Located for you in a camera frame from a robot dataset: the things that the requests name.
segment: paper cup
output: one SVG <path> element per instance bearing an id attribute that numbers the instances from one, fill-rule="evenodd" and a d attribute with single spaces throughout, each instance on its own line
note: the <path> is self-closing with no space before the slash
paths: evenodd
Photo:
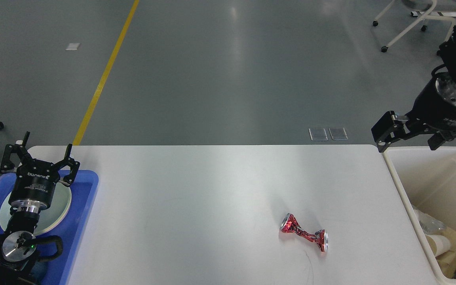
<path id="1" fill-rule="evenodd" d="M 432 252 L 434 253 L 435 257 L 444 254 L 451 248 L 451 243 L 449 239 L 445 236 L 437 234 L 426 234 L 425 237 L 427 238 L 427 241 L 430 245 L 430 249 L 432 249 Z"/>

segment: black cable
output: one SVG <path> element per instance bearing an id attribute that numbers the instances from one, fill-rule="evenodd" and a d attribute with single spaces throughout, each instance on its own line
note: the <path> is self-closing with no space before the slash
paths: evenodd
<path id="1" fill-rule="evenodd" d="M 38 262 L 46 262 L 46 261 L 51 261 L 56 258 L 58 258 L 62 253 L 63 253 L 63 240 L 61 239 L 60 236 L 57 235 L 51 235 L 48 237 L 38 237 L 38 238 L 33 238 L 30 240 L 25 241 L 22 246 L 23 247 L 29 247 L 31 245 L 45 245 L 47 243 L 56 243 L 56 253 L 54 253 L 51 256 L 39 256 L 36 261 Z"/>
<path id="2" fill-rule="evenodd" d="M 432 77 L 436 77 L 436 72 L 437 72 L 438 70 L 440 70 L 441 68 L 445 67 L 445 66 L 447 66 L 447 65 L 445 65 L 445 64 L 443 63 L 442 65 L 440 65 L 440 66 L 434 68 L 434 69 L 432 70 L 432 72 L 431 72 Z"/>

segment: silver metal disc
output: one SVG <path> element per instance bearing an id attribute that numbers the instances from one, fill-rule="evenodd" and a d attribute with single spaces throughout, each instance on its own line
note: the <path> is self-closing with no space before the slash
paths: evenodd
<path id="1" fill-rule="evenodd" d="M 325 232 L 325 235 L 324 235 L 324 240 L 325 240 L 325 244 L 323 246 L 323 251 L 327 252 L 328 251 L 328 234 L 326 232 Z"/>
<path id="2" fill-rule="evenodd" d="M 283 223 L 281 224 L 281 227 L 279 228 L 280 231 L 284 228 L 284 225 L 286 225 L 286 222 L 288 222 L 288 219 L 290 218 L 290 213 L 288 213 L 283 220 Z"/>
<path id="3" fill-rule="evenodd" d="M 36 250 L 36 246 L 18 247 L 19 243 L 34 239 L 35 236 L 28 231 L 18 231 L 9 235 L 1 247 L 3 258 L 9 262 L 18 262 L 30 257 Z"/>
<path id="4" fill-rule="evenodd" d="M 448 73 L 443 73 L 436 79 L 436 92 L 446 102 L 456 106 L 456 83 Z"/>

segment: yellow floor line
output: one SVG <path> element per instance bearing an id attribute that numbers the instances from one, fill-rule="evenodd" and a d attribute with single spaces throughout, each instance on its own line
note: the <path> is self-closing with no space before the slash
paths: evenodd
<path id="1" fill-rule="evenodd" d="M 98 103 L 98 99 L 100 98 L 101 92 L 103 91 L 103 87 L 105 86 L 108 75 L 110 74 L 110 70 L 112 70 L 112 66 L 114 65 L 114 62 L 116 61 L 116 57 L 117 57 L 117 54 L 119 53 L 119 49 L 121 48 L 121 45 L 123 44 L 124 37 L 126 35 L 126 32 L 128 31 L 128 27 L 130 26 L 133 15 L 135 14 L 135 10 L 136 10 L 136 7 L 138 6 L 138 2 L 139 2 L 139 0 L 135 0 L 133 2 L 133 6 L 131 7 L 130 14 L 128 15 L 128 18 L 126 18 L 126 22 L 124 23 L 124 27 L 121 30 L 121 34 L 119 35 L 119 38 L 117 39 L 114 50 L 112 50 L 112 54 L 110 55 L 108 63 L 106 64 L 105 71 L 103 71 L 103 75 L 101 76 L 100 83 L 98 83 L 98 87 L 96 87 L 96 91 L 94 92 L 93 98 L 91 99 L 91 103 L 89 104 L 89 107 L 87 108 L 87 112 L 85 113 L 84 118 L 82 119 L 82 123 L 80 124 L 80 127 L 78 128 L 78 131 L 76 132 L 75 139 L 73 141 L 74 146 L 80 145 L 80 142 L 82 141 L 82 138 L 84 137 L 84 133 L 86 132 L 87 125 L 89 125 L 89 121 L 91 120 L 91 116 L 93 115 L 94 108 L 96 108 L 96 104 Z"/>

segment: white chair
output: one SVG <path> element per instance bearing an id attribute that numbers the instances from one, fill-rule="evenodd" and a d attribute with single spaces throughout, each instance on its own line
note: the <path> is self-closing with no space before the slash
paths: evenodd
<path id="1" fill-rule="evenodd" d="M 441 16 L 442 12 L 453 12 L 456 11 L 456 0 L 401 0 L 402 3 L 412 11 L 423 11 L 423 14 L 420 15 L 411 25 L 405 28 L 400 34 L 398 34 L 393 40 L 391 40 L 387 45 L 381 48 L 382 52 L 387 52 L 388 48 L 391 47 L 396 41 L 398 41 L 404 34 L 411 30 L 416 24 L 423 20 L 439 20 L 439 21 L 448 21 L 450 22 L 450 27 L 446 35 L 445 41 L 449 39 L 451 33 L 453 32 L 453 27 L 455 25 L 455 19 L 453 17 Z M 376 27 L 379 22 L 378 20 L 384 15 L 388 9 L 395 3 L 395 0 L 391 0 L 383 11 L 381 11 L 378 16 L 372 22 L 372 25 Z M 431 15 L 432 12 L 437 12 L 438 16 Z M 427 25 L 422 26 L 422 31 L 427 30 Z"/>

